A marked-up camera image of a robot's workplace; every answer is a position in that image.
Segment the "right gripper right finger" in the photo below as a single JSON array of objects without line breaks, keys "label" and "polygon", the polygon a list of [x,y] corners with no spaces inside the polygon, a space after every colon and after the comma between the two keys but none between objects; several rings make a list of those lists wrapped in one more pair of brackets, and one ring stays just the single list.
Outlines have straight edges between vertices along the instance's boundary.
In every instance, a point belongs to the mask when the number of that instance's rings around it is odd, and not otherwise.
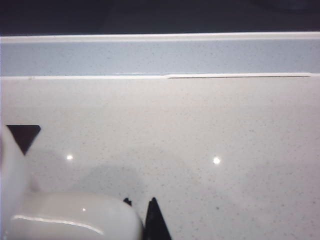
[{"label": "right gripper right finger", "polygon": [[155,197],[153,197],[148,203],[144,225],[144,239],[172,240],[165,219]]}]

